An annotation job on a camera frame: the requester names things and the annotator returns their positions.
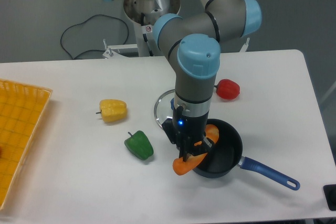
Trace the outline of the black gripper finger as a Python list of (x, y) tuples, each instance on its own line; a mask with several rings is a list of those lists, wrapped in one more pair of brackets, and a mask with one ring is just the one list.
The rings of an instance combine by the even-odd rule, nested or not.
[(181, 146), (181, 158), (183, 162), (186, 162), (188, 157), (190, 156), (190, 151), (192, 149), (192, 145), (189, 142), (184, 142)]
[(213, 147), (213, 141), (210, 138), (204, 136), (202, 139), (201, 147), (205, 152), (210, 152)]

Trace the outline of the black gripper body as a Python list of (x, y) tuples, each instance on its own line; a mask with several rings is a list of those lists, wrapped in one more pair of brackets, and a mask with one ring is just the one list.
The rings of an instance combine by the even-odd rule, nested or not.
[(186, 115), (186, 109), (178, 106), (173, 110), (172, 119), (166, 119), (162, 128), (172, 144), (175, 144), (181, 153), (181, 146), (184, 142), (192, 145), (190, 153), (207, 153), (201, 147), (202, 139), (205, 136), (208, 112), (202, 116), (192, 117)]

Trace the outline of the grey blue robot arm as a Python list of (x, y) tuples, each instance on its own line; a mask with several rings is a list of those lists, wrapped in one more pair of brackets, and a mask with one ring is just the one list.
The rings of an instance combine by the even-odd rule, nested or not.
[(170, 141), (184, 161), (207, 153), (213, 141), (205, 137), (220, 44), (257, 31), (262, 22), (256, 0), (201, 0), (204, 11), (184, 19), (172, 0), (133, 0), (132, 19), (152, 26), (158, 49), (176, 74)]

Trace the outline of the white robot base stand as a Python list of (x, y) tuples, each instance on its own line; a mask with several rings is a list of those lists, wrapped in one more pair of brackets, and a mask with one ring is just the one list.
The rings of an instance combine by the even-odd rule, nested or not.
[(139, 54), (173, 50), (174, 35), (206, 34), (224, 42), (251, 33), (251, 4), (254, 0), (201, 0), (204, 12), (182, 19), (179, 0), (124, 0), (124, 11), (133, 21)]

